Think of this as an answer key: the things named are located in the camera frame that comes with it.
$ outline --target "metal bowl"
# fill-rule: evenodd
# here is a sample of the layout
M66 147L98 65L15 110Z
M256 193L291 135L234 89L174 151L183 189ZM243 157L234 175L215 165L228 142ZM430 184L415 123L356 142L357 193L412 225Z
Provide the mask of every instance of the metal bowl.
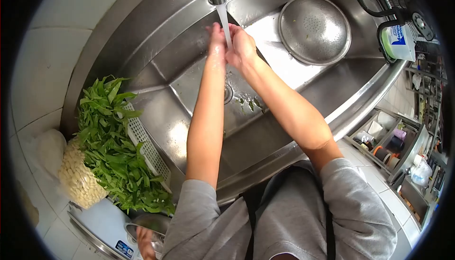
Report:
M291 0L281 10L278 32L286 49L306 64L334 64L351 45L348 19L329 0Z
M137 241L136 228L142 226L153 231L151 245L158 256L163 253L164 237L171 223L171 218L159 213L143 214L136 217L131 223L125 223L124 228L127 234Z

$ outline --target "leafy green vegetable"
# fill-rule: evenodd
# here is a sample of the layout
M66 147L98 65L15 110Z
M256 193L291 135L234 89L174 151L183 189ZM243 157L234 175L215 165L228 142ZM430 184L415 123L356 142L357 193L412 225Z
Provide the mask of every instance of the leafy green vegetable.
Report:
M253 101L248 102L248 105L250 106L251 111L254 111Z
M118 94L125 78L98 79L83 90L79 101L79 137L84 163L91 169L98 184L118 198L123 210L143 209L151 213L175 212L172 196L160 184L162 176L154 176L140 154L143 143L134 146L128 137L128 119L139 117L142 111L123 109L126 98L136 94Z
M262 113L265 113L264 107L259 103L259 100L255 97L254 98L254 104L256 104L259 108L261 108Z

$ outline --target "gray shirt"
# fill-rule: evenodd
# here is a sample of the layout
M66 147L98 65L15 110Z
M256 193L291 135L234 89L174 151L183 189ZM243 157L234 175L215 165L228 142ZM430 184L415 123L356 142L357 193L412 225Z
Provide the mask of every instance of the gray shirt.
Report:
M282 253L300 260L327 258L323 201L310 174L289 175L264 209L254 232L254 260ZM333 215L337 259L388 259L397 234L378 194L344 158L330 161L319 176ZM163 259L243 260L250 236L243 198L220 214L213 187L187 180L166 233Z

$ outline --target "white plastic basket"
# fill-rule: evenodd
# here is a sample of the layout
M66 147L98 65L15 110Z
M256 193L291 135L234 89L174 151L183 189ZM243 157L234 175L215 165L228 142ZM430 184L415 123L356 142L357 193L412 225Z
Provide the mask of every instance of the white plastic basket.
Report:
M123 109L134 111L134 107L131 103L128 103ZM151 142L151 139L139 118L128 118L128 136L131 141L133 141L134 146L140 142L144 142L140 149L140 153L144 156L145 163L155 176L163 176L164 180L161 182L161 185L163 185L167 192L172 193L169 188L171 185L171 171Z

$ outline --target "hand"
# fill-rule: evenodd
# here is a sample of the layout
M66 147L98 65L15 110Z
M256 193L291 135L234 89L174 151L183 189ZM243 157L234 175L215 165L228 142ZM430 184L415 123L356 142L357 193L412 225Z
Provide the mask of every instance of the hand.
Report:
M155 251L151 246L153 231L144 227L138 226L136 228L137 245L139 252L144 260L156 260Z
M229 23L229 31L232 49L227 51L226 60L245 76L252 70L254 61L259 58L256 53L256 42L240 26Z
M226 37L224 30L218 22L214 22L212 27L205 28L210 34L210 42L208 44L208 56L213 57L217 61L226 64Z

